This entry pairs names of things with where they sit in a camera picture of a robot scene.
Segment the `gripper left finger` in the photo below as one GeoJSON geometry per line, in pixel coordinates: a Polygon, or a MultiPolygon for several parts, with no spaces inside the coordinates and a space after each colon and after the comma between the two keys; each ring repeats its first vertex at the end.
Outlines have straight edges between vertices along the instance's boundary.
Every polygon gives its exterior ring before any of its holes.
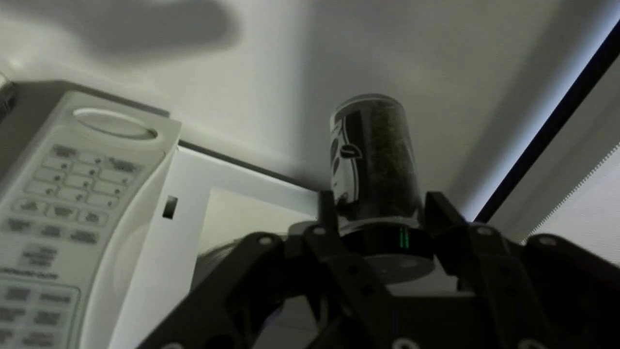
{"type": "Polygon", "coordinates": [[[345,247],[332,192],[318,195],[317,222],[283,240],[255,232],[138,345],[138,349],[250,349],[286,300],[309,301],[319,333],[307,349],[388,349],[388,331],[369,305],[385,287],[365,260],[345,247]]]}

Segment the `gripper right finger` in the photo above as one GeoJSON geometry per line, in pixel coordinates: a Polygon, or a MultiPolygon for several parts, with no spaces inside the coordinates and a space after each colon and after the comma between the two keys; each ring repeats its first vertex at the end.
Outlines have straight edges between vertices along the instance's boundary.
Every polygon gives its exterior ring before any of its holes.
{"type": "Polygon", "coordinates": [[[441,347],[620,349],[620,267],[560,236],[524,245],[469,222],[440,192],[425,197],[434,254],[459,291],[432,318],[441,347]]]}

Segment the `spice bottle with black lid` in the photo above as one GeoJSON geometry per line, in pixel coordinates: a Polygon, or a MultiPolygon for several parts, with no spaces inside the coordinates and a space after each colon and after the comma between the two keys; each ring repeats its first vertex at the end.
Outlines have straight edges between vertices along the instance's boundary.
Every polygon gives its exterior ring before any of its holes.
{"type": "Polygon", "coordinates": [[[330,118],[331,190],[345,246],[387,285],[434,271],[405,110],[383,94],[356,95],[330,118]]]}

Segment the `white microwave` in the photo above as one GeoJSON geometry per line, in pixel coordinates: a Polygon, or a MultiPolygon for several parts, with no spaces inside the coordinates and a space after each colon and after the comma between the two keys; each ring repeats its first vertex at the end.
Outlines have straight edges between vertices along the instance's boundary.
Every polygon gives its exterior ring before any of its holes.
{"type": "Polygon", "coordinates": [[[316,218],[316,192],[180,133],[106,93],[0,82],[0,349],[135,349],[200,254],[316,218]]]}

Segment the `window with white blind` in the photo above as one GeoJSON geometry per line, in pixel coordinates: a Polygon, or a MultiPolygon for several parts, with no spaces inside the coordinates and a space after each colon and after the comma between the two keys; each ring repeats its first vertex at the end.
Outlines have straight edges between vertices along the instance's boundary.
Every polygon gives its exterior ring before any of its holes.
{"type": "Polygon", "coordinates": [[[475,219],[620,267],[620,19],[475,219]]]}

